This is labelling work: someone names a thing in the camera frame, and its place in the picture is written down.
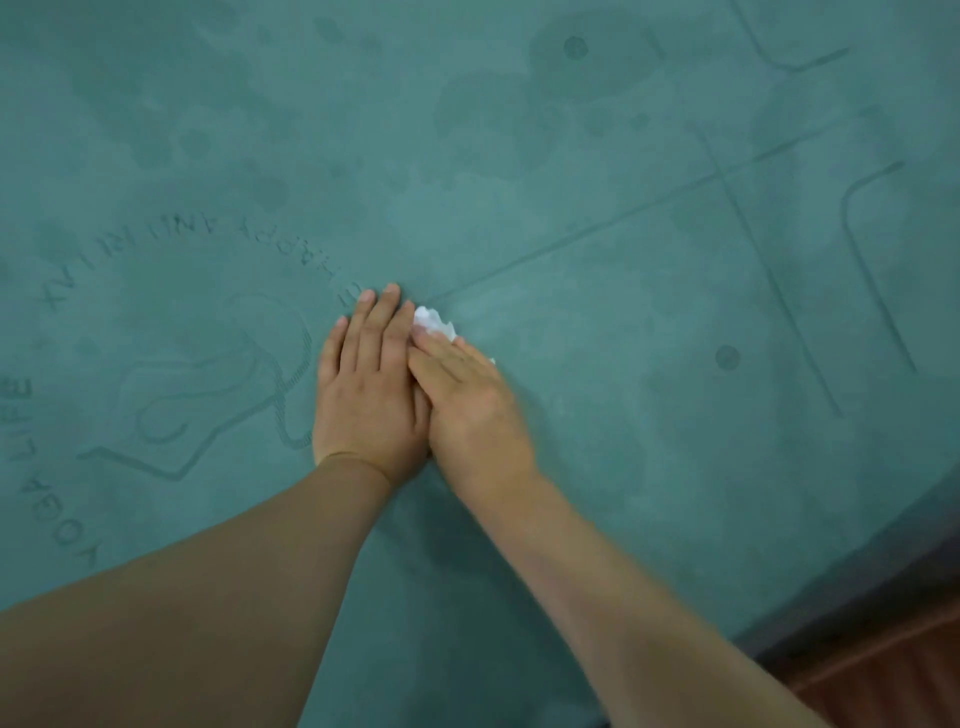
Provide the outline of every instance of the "wet spot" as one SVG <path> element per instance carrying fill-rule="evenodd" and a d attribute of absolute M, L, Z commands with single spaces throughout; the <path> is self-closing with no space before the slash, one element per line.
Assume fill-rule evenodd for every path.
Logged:
<path fill-rule="evenodd" d="M 613 114 L 609 109 L 591 107 L 578 115 L 580 126 L 595 139 L 604 137 L 613 129 Z"/>
<path fill-rule="evenodd" d="M 77 235 L 53 220 L 34 225 L 34 253 L 54 265 L 73 260 L 80 252 Z"/>
<path fill-rule="evenodd" d="M 173 160 L 180 117 L 195 107 L 239 111 L 272 133 L 291 133 L 292 112 L 252 89 L 250 61 L 210 42 L 210 34 L 239 27 L 230 2 L 147 3 L 135 16 L 103 3 L 61 3 L 55 12 L 43 3 L 7 5 L 0 35 L 52 54 L 103 135 L 129 148 L 141 168 Z"/>
<path fill-rule="evenodd" d="M 641 132 L 650 126 L 650 117 L 645 113 L 639 113 L 630 120 L 630 127 L 634 131 Z"/>
<path fill-rule="evenodd" d="M 388 167 L 384 183 L 391 192 L 402 194 L 410 186 L 410 171 L 405 166 Z"/>
<path fill-rule="evenodd" d="M 210 135 L 199 129 L 191 129 L 180 135 L 180 148 L 191 159 L 203 159 L 211 146 Z"/>
<path fill-rule="evenodd" d="M 380 58 L 383 55 L 383 42 L 376 36 L 364 36 L 357 41 L 360 50 L 364 53 Z"/>
<path fill-rule="evenodd" d="M 534 36 L 528 56 L 545 96 L 578 102 L 617 96 L 660 62 L 644 22 L 620 9 L 558 18 Z"/>
<path fill-rule="evenodd" d="M 724 372 L 732 372 L 740 366 L 740 352 L 730 344 L 724 344 L 720 347 L 713 358 L 716 359 L 717 366 Z"/>
<path fill-rule="evenodd" d="M 485 70 L 444 87 L 433 123 L 457 169 L 515 180 L 547 161 L 560 143 L 564 115 L 525 76 Z"/>
<path fill-rule="evenodd" d="M 347 166 L 341 161 L 335 161 L 330 165 L 330 178 L 332 180 L 342 180 L 347 176 Z"/>
<path fill-rule="evenodd" d="M 268 212 L 276 212 L 290 199 L 290 188 L 279 177 L 263 175 L 253 181 L 251 194 L 258 205 Z"/>
<path fill-rule="evenodd" d="M 587 42 L 579 36 L 570 36 L 564 41 L 564 55 L 571 61 L 580 61 L 586 58 L 589 52 Z"/>
<path fill-rule="evenodd" d="M 100 347 L 89 336 L 84 336 L 73 345 L 73 351 L 80 356 L 100 356 Z"/>
<path fill-rule="evenodd" d="M 333 18 L 316 17 L 313 20 L 313 27 L 322 40 L 332 45 L 342 43 L 346 39 L 344 32 L 340 30 L 340 26 Z"/>

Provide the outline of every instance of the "white tissue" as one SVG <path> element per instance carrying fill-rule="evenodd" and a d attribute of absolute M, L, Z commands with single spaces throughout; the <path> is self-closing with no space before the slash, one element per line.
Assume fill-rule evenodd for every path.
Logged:
<path fill-rule="evenodd" d="M 445 324 L 435 308 L 419 306 L 417 310 L 414 311 L 414 324 L 422 326 L 428 331 L 442 331 L 444 336 L 450 341 L 453 341 L 457 336 L 453 324 Z"/>

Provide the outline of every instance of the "wrist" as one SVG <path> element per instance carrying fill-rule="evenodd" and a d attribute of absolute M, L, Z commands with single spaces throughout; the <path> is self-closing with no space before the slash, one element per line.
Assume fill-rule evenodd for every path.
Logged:
<path fill-rule="evenodd" d="M 352 452 L 328 455 L 314 469 L 323 482 L 342 482 L 374 495 L 389 497 L 394 487 L 390 478 L 374 464 Z"/>

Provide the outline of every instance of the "finger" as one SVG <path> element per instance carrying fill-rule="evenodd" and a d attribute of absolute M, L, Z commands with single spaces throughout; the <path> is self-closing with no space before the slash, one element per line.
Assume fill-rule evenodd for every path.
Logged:
<path fill-rule="evenodd" d="M 463 336 L 458 336 L 453 340 L 453 346 L 455 346 L 460 351 L 466 353 L 471 359 L 473 359 L 477 364 L 482 366 L 489 372 L 495 372 L 498 375 L 500 374 L 494 364 L 488 356 L 483 352 L 473 346 L 467 339 Z"/>
<path fill-rule="evenodd" d="M 380 350 L 383 347 L 383 332 L 394 317 L 400 301 L 400 287 L 390 283 L 383 289 L 380 300 L 360 329 L 360 346 L 357 351 L 357 369 L 375 372 L 380 368 Z"/>
<path fill-rule="evenodd" d="M 398 376 L 407 376 L 407 340 L 410 328 L 414 324 L 414 306 L 406 302 L 394 314 L 387 329 L 383 332 L 383 349 L 380 352 L 380 371 L 393 372 Z"/>
<path fill-rule="evenodd" d="M 435 407 L 442 406 L 457 387 L 457 380 L 444 369 L 438 359 L 415 347 L 407 349 L 407 366 Z"/>
<path fill-rule="evenodd" d="M 419 349 L 439 361 L 458 380 L 467 381 L 476 376 L 469 357 L 454 347 L 443 334 L 414 327 L 413 340 Z"/>
<path fill-rule="evenodd" d="M 353 315 L 350 317 L 350 325 L 347 327 L 347 336 L 344 339 L 344 348 L 340 353 L 340 371 L 352 372 L 357 368 L 357 350 L 360 345 L 360 330 L 363 328 L 370 309 L 373 308 L 373 302 L 376 301 L 376 294 L 369 288 L 360 294 L 357 299 L 357 305 L 353 308 Z"/>
<path fill-rule="evenodd" d="M 416 382 L 414 382 L 414 424 L 417 432 L 426 432 L 430 428 L 430 399 Z"/>
<path fill-rule="evenodd" d="M 320 350 L 320 364 L 317 365 L 317 381 L 325 387 L 340 371 L 340 351 L 344 347 L 347 335 L 347 317 L 341 316 L 326 336 L 324 347 Z"/>

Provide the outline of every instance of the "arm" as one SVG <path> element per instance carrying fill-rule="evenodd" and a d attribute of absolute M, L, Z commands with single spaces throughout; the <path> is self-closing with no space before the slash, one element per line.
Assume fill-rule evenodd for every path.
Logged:
<path fill-rule="evenodd" d="M 823 728 L 540 475 L 489 359 L 462 339 L 414 335 L 410 366 L 434 407 L 430 443 L 447 481 L 553 620 L 614 726 Z"/>
<path fill-rule="evenodd" d="M 413 309 L 394 316 L 398 296 L 362 298 L 331 331 L 318 466 L 301 482 L 0 614 L 0 723 L 297 724 L 360 546 L 426 457 L 426 401 L 406 366 Z"/>

